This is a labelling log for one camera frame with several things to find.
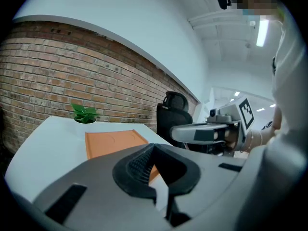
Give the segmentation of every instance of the potted plant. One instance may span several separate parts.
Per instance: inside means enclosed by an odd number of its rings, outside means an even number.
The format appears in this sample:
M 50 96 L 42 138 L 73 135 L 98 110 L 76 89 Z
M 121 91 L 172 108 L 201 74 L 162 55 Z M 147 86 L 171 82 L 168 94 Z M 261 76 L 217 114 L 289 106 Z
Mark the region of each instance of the potted plant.
M 76 134 L 79 137 L 84 137 L 85 132 L 91 131 L 91 126 L 96 122 L 96 109 L 94 107 L 86 108 L 82 105 L 72 103 L 74 109 L 74 120 L 76 121 Z

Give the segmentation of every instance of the white pot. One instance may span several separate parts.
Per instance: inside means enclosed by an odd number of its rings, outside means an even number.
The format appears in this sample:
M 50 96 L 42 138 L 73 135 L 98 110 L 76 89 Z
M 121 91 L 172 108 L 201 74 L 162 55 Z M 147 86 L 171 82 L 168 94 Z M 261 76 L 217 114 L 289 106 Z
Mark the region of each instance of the white pot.
M 80 123 L 80 122 L 77 122 L 75 119 L 74 119 L 74 127 L 75 127 L 75 134 L 76 136 L 78 136 L 80 139 L 85 139 L 85 133 L 86 132 L 91 132 L 91 128 L 93 126 L 93 124 L 96 122 L 96 119 L 94 122 L 92 123 L 87 123 L 87 124 L 84 124 L 84 123 Z

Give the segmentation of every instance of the brick wall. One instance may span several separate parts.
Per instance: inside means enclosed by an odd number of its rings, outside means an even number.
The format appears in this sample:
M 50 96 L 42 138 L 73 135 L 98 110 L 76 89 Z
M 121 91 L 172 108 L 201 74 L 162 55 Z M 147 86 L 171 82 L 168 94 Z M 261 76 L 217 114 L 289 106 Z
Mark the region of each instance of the brick wall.
M 156 130 L 165 92 L 197 101 L 176 81 L 124 45 L 76 26 L 15 24 L 0 47 L 0 105 L 5 145 L 16 151 L 49 116 L 70 117 L 70 103 L 94 106 L 100 121 L 144 123 Z

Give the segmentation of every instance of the black office chair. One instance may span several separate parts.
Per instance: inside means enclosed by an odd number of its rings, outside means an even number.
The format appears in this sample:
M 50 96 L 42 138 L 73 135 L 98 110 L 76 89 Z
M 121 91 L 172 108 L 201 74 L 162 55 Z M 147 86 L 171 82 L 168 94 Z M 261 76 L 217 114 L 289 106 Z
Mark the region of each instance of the black office chair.
M 174 91 L 168 91 L 166 95 L 163 103 L 157 105 L 157 134 L 173 146 L 184 148 L 182 142 L 171 138 L 170 129 L 174 126 L 193 123 L 192 116 L 187 112 L 187 99 L 184 95 Z
M 165 107 L 171 107 L 188 112 L 188 102 L 186 97 L 183 94 L 175 91 L 166 92 L 166 97 L 163 101 L 163 105 Z

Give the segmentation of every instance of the chair headrest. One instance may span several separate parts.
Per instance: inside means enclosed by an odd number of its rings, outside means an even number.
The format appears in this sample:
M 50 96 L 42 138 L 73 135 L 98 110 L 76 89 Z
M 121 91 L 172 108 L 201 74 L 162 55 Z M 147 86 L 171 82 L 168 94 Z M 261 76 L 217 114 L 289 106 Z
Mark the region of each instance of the chair headrest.
M 188 101 L 185 96 L 175 91 L 167 91 L 163 101 L 166 107 L 176 108 L 188 112 Z

